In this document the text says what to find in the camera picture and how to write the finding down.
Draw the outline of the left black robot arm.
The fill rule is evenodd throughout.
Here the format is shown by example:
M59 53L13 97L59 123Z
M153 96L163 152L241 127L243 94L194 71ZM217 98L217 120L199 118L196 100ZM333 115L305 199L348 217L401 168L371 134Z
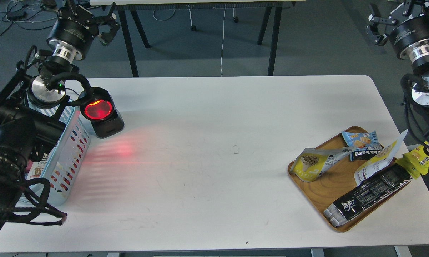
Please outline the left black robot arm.
M68 131L69 125L61 121L64 109L80 107L98 138L124 129L109 92L92 87L73 65L84 60L96 37L103 45L112 42L120 28L115 7L112 3L106 15L94 16L66 1L46 41L51 50L32 46L0 92L0 231L7 222L34 225L43 213L57 218L43 226L66 221L66 213L49 203L50 181L25 178L28 162L41 161Z

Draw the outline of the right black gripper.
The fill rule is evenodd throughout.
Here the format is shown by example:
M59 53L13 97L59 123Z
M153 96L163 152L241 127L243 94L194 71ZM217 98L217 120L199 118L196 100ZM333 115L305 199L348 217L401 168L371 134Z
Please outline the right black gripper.
M376 4L369 4L369 8L366 34L375 45L384 46L389 37L398 59L418 60L429 55L429 16L415 17L399 25L396 9L382 17Z

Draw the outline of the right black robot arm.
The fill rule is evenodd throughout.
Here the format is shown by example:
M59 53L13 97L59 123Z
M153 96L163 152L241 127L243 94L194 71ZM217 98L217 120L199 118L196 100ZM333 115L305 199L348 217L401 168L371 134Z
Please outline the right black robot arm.
M401 0L387 16L370 4L366 34L375 45L390 42L396 57L410 60L412 72L400 85L410 136L429 149L429 0Z

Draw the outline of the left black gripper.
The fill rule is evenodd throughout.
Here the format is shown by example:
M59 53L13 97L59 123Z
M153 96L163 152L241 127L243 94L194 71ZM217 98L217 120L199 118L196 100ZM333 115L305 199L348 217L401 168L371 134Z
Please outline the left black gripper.
M116 3L112 3L107 8L107 13L104 16L94 17L93 13L85 8L76 8L75 15L70 8L60 8L57 12L57 20L54 24L47 43L55 49L58 43L66 43L73 49L76 49L74 59L84 60L87 57L94 37L99 34L99 29L94 25L107 25L110 30L99 34L97 37L102 45L107 46L113 41L120 24L116 22L114 14ZM93 18L92 25L87 24L86 21Z

